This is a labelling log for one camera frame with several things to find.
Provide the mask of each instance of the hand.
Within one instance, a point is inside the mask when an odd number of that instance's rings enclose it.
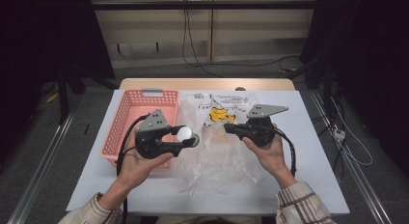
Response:
[[[135,147],[135,135],[136,132],[132,130],[126,141],[125,150]],[[128,151],[124,156],[120,174],[108,191],[99,199],[99,204],[106,210],[117,210],[127,194],[147,179],[151,170],[164,164],[172,157],[174,157],[172,154],[167,153],[157,158],[145,159],[134,149]]]
[[[263,148],[259,148],[247,137],[243,138],[243,142],[250,151],[255,153],[261,166],[277,180],[281,188],[288,187],[297,182],[286,166],[283,140],[280,135],[276,134],[271,143]]]

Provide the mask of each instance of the gray floor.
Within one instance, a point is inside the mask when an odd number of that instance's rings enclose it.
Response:
[[[273,59],[234,63],[251,65],[271,61]],[[283,68],[297,68],[299,66],[300,63],[294,59],[282,62]],[[204,66],[204,68],[225,77],[274,78],[280,72],[277,63],[262,67],[219,65]],[[122,78],[126,77],[213,77],[198,67],[189,67],[185,64],[129,67],[116,70],[116,75],[118,77],[116,82],[120,82]],[[26,223],[56,223],[65,214],[70,195],[81,174],[113,93],[91,80],[85,80],[85,82],[88,87],[84,95],[70,95],[70,104],[76,100],[80,101],[78,110],[75,112],[62,146],[52,162],[52,167],[41,184],[40,193],[28,213]],[[316,109],[312,94],[319,95],[320,91],[307,90],[302,76],[294,80],[294,85],[300,92],[311,118],[319,117],[320,114]],[[41,100],[31,123],[22,130],[24,137],[16,146],[16,152],[3,164],[3,172],[0,174],[0,223],[6,223],[9,220],[57,129],[59,121],[58,100],[51,103],[46,103],[45,100],[46,98]],[[409,219],[409,212],[406,211],[409,208],[409,180],[386,157],[376,137],[365,131],[364,123],[359,114],[355,112],[353,104],[349,104],[347,98],[343,98],[342,103],[345,107],[345,119],[348,127],[368,147],[373,157],[373,163],[370,166],[361,166],[361,169],[365,172],[393,222],[406,223]],[[325,127],[323,121],[315,123],[314,126],[317,132]],[[337,154],[332,137],[329,132],[325,131],[319,138],[332,164]],[[357,159],[368,162],[368,154],[348,133],[347,143]],[[351,213],[336,216],[334,219],[339,223],[378,223],[346,166],[344,171],[340,186]],[[336,175],[341,177],[341,163],[338,164]],[[137,223],[137,219],[131,219],[130,223]]]

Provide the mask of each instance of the sleeve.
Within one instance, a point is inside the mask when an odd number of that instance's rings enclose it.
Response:
[[[277,194],[279,209],[276,222],[282,223],[336,223],[321,199],[306,182],[298,182]]]
[[[84,207],[69,212],[59,224],[99,224],[117,223],[122,215],[121,210],[105,210],[98,199],[102,194],[97,193]]]

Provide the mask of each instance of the person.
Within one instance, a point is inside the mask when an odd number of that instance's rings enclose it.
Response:
[[[125,147],[135,145],[135,131],[126,142]],[[276,223],[335,223],[320,198],[306,182],[298,182],[285,163],[283,141],[276,135],[268,146],[259,148],[252,140],[244,137],[243,142],[259,159],[261,166],[270,173],[282,189],[278,194]],[[150,171],[173,157],[162,154],[154,159],[142,158],[136,151],[128,151],[123,160],[119,176],[104,193],[97,193],[84,207],[69,212],[59,223],[119,223],[121,205],[127,194],[150,174]],[[261,223],[260,217],[191,217],[161,216],[157,224],[177,223]]]

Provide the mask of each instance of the table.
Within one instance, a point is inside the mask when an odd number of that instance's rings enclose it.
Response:
[[[121,89],[129,88],[177,88],[182,95],[198,92],[231,95],[255,93],[260,103],[286,105],[289,110],[274,115],[274,122],[286,133],[295,145],[297,153],[298,181],[308,182],[332,214],[349,213],[337,180],[314,131],[305,105],[292,82],[287,79],[191,79],[165,78],[126,79]],[[232,92],[236,87],[251,91]],[[81,178],[76,186],[67,210],[85,204],[96,192],[105,191],[116,177],[116,170],[106,159],[99,156],[101,143],[114,117],[123,90],[114,93],[105,119],[98,132]],[[287,164],[289,149],[285,146]],[[195,196],[180,193],[173,186],[172,173],[154,172],[143,184],[128,196],[128,210],[141,215],[271,215],[277,209],[276,193],[280,190],[271,176],[264,177],[256,187],[235,184],[226,193],[217,193],[202,183]]]

